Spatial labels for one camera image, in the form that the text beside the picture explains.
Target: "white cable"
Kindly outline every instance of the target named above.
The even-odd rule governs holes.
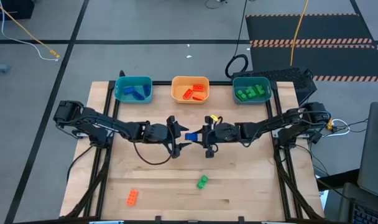
[[[350,128],[350,127],[348,126],[348,124],[347,124],[345,121],[343,121],[342,119],[333,119],[333,120],[331,121],[331,125],[332,125],[332,126],[334,126],[334,121],[340,121],[340,122],[342,122],[343,124],[345,124],[345,129],[347,129],[347,131],[346,131],[345,133],[339,133],[339,134],[328,134],[328,135],[326,135],[326,136],[322,136],[322,137],[342,136],[342,135],[346,135],[346,134],[348,134],[348,133],[351,132],[351,128]]]
[[[40,50],[39,50],[34,44],[32,44],[32,43],[28,43],[28,42],[24,42],[24,41],[21,41],[21,40],[17,40],[17,39],[13,39],[13,38],[7,37],[7,36],[5,35],[5,33],[4,33],[4,24],[5,24],[5,13],[4,13],[4,11],[2,11],[1,33],[2,33],[2,35],[3,35],[5,38],[7,38],[7,39],[9,39],[9,40],[13,40],[13,41],[19,42],[19,43],[22,43],[22,44],[29,44],[29,45],[33,46],[33,47],[37,50],[37,53],[39,54],[39,56],[40,56],[40,58],[41,58],[42,60],[54,61],[54,62],[59,61],[59,58],[55,58],[55,59],[43,58],[43,56],[41,56]]]

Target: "floor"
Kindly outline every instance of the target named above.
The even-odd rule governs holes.
[[[22,21],[38,39],[64,40],[50,45],[62,57],[67,50],[84,0],[42,0],[30,20]],[[378,0],[356,0],[375,40],[378,40]],[[304,0],[256,0],[246,14],[300,13]],[[86,102],[91,82],[113,80],[120,69],[127,75],[171,80],[175,75],[227,80],[224,68],[234,44],[217,40],[237,38],[244,1],[229,1],[207,9],[204,0],[90,0],[77,40],[153,40],[129,44],[74,45],[55,103]],[[308,13],[354,12],[349,0],[311,0]],[[28,39],[12,22],[6,34]],[[248,39],[244,28],[241,39]],[[154,40],[181,40],[162,44]],[[248,45],[239,54],[249,56]],[[0,44],[0,63],[11,66],[0,73],[0,223],[4,222],[23,168],[34,143],[61,61],[46,62],[28,45]],[[234,63],[231,71],[241,68]],[[367,117],[369,104],[378,101],[378,83],[316,82],[311,101],[323,102],[335,118],[352,123]],[[322,139],[313,146],[330,174],[358,168],[364,133]],[[15,222],[57,218],[65,191],[65,176],[75,149],[74,139],[57,131],[49,119]],[[334,219],[339,197],[330,194],[326,216]]]

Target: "wooden table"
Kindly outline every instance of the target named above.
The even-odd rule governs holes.
[[[107,82],[92,84],[88,107],[102,113],[107,86]],[[278,83],[278,88],[283,111],[298,107],[292,83]],[[231,124],[268,118],[265,104],[236,105],[231,86],[211,86],[210,93],[203,105],[182,105],[170,96],[170,86],[154,86],[150,104],[120,104],[118,119],[165,124],[168,116],[174,115],[181,125],[196,131],[205,124],[204,117],[210,114],[222,116],[224,122]],[[276,115],[273,100],[271,103]],[[184,137],[177,142],[185,142]],[[75,157],[88,148],[88,144],[87,139],[79,140]],[[304,140],[298,140],[297,144],[307,147]],[[149,161],[160,162],[168,157],[162,145],[137,146]],[[300,148],[292,149],[291,153],[298,189],[315,211],[324,216],[309,153]],[[92,150],[71,170],[61,215],[71,211],[88,188],[94,154],[95,150]],[[138,158],[132,143],[116,135],[102,219],[154,220],[156,215],[161,215],[162,220],[237,221],[238,216],[244,216],[246,221],[283,221],[279,181],[272,155],[271,135],[264,134],[249,148],[239,143],[219,144],[219,151],[212,159],[205,158],[201,146],[192,144],[181,151],[179,158],[161,166],[150,166]],[[202,175],[210,179],[205,188],[199,190],[196,183]],[[133,207],[126,205],[131,189],[139,191]],[[294,217],[292,194],[289,190],[287,192],[291,216]],[[98,193],[95,193],[91,214],[95,213],[97,199]]]

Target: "teal bin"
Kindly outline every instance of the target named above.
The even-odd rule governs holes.
[[[244,94],[249,87],[255,87],[256,85],[262,86],[262,89],[265,93],[262,96],[256,95],[253,98],[247,98],[246,101],[240,100],[236,96],[236,92],[241,90]],[[239,105],[253,105],[253,104],[261,104],[265,103],[266,101],[270,100],[272,96],[270,91],[270,83],[269,80],[265,77],[237,77],[233,80],[233,100],[236,104]]]
[[[114,97],[122,103],[150,103],[153,94],[153,82],[150,77],[120,77],[114,86]],[[150,95],[145,96],[144,85],[150,86]],[[144,100],[137,100],[132,93],[124,94],[124,89],[133,87],[136,92],[142,95]]]

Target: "plastic bin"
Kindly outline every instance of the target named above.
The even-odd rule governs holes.
[[[183,95],[188,89],[192,89],[193,85],[200,84],[204,86],[204,91],[195,91],[195,94],[202,95],[204,100],[194,100],[190,97],[189,100],[184,100]],[[184,77],[177,76],[173,78],[171,84],[171,96],[177,103],[205,103],[210,95],[210,82],[206,77]]]
[[[153,86],[150,77],[120,77],[114,86],[114,97],[122,103],[150,103],[152,101]],[[145,96],[144,85],[150,86],[150,95]],[[133,86],[145,100],[136,100],[132,94],[125,95],[123,89]]]
[[[265,94],[261,97],[255,97],[253,99],[248,99],[247,101],[241,101],[237,96],[236,92],[238,90],[245,91],[248,87],[260,85],[265,90]],[[265,77],[239,77],[233,80],[233,100],[236,104],[239,105],[252,105],[252,104],[261,104],[270,100],[272,96],[270,92],[270,83],[269,80]]]

